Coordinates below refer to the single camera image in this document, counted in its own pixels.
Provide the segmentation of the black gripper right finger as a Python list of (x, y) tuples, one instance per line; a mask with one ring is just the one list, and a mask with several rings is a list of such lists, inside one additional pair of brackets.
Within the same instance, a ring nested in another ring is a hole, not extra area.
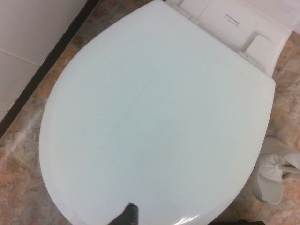
[(239, 220), (235, 222), (210, 222), (208, 225), (246, 225), (248, 221), (246, 220)]

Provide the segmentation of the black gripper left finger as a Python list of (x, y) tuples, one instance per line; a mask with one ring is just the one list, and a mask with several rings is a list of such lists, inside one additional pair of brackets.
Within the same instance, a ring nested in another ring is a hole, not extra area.
[(113, 219), (109, 225), (138, 225), (139, 208), (133, 203), (129, 203), (124, 211)]

